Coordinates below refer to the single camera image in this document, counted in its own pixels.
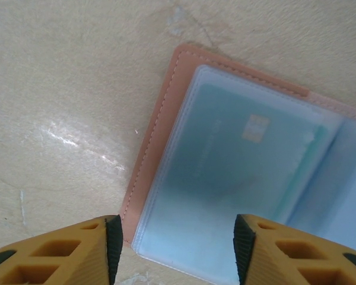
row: beige floor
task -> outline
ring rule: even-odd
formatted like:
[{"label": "beige floor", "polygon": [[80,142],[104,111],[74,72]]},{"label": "beige floor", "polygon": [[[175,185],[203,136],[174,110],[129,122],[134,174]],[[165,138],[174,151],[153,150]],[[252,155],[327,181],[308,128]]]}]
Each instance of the beige floor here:
[{"label": "beige floor", "polygon": [[[356,0],[0,0],[0,246],[119,210],[181,42],[356,106]],[[203,282],[127,249],[117,284]]]}]

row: leather cover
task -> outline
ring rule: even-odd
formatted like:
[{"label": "leather cover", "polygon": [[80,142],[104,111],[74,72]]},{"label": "leather cover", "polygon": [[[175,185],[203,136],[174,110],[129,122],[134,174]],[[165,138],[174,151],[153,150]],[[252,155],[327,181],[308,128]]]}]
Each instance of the leather cover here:
[{"label": "leather cover", "polygon": [[354,107],[264,74],[197,46],[188,44],[178,46],[167,70],[120,210],[125,245],[130,246],[133,241],[154,175],[186,91],[195,69],[203,64],[356,119]]}]

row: card holder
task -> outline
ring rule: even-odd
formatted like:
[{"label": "card holder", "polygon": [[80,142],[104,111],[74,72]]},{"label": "card holder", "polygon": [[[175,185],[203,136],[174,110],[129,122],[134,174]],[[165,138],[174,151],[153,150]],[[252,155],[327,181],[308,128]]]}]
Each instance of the card holder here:
[{"label": "card holder", "polygon": [[[356,110],[349,106],[178,47],[123,203],[125,242],[206,281],[238,284],[236,214],[326,236],[331,213],[351,203],[343,199],[356,171],[350,118]],[[338,159],[343,170],[334,166]]]}]

